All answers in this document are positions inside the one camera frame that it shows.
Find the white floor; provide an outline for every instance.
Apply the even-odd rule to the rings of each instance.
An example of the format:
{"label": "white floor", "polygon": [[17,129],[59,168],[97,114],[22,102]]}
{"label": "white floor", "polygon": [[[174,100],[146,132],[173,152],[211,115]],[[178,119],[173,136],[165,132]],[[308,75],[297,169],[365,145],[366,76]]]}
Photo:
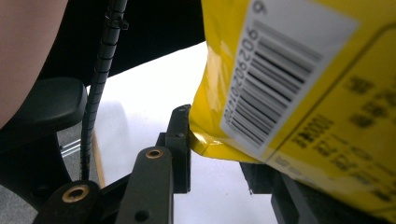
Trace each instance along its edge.
{"label": "white floor", "polygon": [[[203,43],[108,80],[95,126],[104,185],[129,174],[137,153],[166,131],[172,110],[192,103],[206,53]],[[191,192],[175,195],[175,223],[276,223],[270,197],[250,195],[237,162],[192,153]]]}

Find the black spiral wrap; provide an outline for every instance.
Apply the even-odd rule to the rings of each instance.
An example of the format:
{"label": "black spiral wrap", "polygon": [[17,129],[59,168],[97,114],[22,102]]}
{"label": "black spiral wrap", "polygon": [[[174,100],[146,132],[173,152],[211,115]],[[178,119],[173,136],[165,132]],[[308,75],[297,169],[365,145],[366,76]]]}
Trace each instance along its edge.
{"label": "black spiral wrap", "polygon": [[105,15],[105,26],[94,67],[90,94],[88,95],[88,102],[85,106],[84,117],[82,119],[79,173],[81,180],[88,180],[90,178],[93,126],[116,51],[120,30],[128,29],[128,22],[123,19],[127,2],[127,0],[109,0]]}

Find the black metal frame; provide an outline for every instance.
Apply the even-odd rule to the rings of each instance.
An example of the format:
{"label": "black metal frame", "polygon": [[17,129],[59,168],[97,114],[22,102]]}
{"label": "black metal frame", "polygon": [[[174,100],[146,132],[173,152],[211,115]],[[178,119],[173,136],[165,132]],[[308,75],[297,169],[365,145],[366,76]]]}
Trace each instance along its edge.
{"label": "black metal frame", "polygon": [[[101,190],[91,181],[64,185],[34,223],[173,223],[173,194],[191,187],[189,111],[189,105],[173,111],[167,132],[138,154],[130,175]],[[267,165],[240,164],[251,193],[272,194],[278,223],[385,223]]]}
{"label": "black metal frame", "polygon": [[191,187],[189,112],[189,105],[173,111],[167,132],[138,154],[130,175],[102,190],[88,180],[66,184],[34,223],[173,223],[173,194]]}

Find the yellow plastic packaging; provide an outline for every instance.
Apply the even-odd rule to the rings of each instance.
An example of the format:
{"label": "yellow plastic packaging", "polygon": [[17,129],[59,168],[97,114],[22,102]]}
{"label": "yellow plastic packaging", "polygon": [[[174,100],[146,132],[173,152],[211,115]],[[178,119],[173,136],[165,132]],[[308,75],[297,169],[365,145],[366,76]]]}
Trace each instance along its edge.
{"label": "yellow plastic packaging", "polygon": [[396,1],[203,0],[193,149],[396,222]]}

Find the black armrest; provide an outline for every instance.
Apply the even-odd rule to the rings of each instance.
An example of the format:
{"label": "black armrest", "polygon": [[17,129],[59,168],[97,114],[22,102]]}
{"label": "black armrest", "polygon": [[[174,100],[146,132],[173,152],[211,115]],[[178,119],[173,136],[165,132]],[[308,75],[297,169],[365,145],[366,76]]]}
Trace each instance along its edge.
{"label": "black armrest", "polygon": [[87,92],[78,79],[38,80],[21,108],[0,131],[0,152],[79,123],[86,103]]}

